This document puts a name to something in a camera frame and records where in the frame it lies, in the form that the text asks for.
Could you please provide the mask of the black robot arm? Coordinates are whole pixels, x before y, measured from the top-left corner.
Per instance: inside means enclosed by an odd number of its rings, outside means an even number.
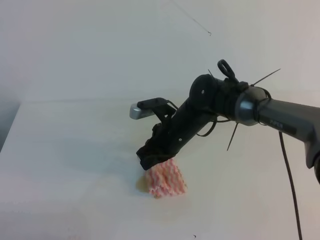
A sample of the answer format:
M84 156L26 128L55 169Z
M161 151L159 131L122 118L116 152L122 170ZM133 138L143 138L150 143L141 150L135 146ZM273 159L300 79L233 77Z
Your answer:
M173 108L162 97L132 105L132 119L156 115L160 121L153 127L151 138L136 153L142 168L148 170L173 158L207 123L216 124L222 116L245 126L263 124L302 141L306 166L319 176L319 108L273 99L267 90L238 81L225 60L217 65L225 79L200 75L179 108Z

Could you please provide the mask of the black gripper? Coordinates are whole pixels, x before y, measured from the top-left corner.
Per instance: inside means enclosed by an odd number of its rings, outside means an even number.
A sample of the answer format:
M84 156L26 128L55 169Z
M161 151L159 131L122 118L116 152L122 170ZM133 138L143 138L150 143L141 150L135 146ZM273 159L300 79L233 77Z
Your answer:
M166 121L152 128L152 136L137 152L141 167L146 171L175 157L207 123L213 114L191 105L187 99Z

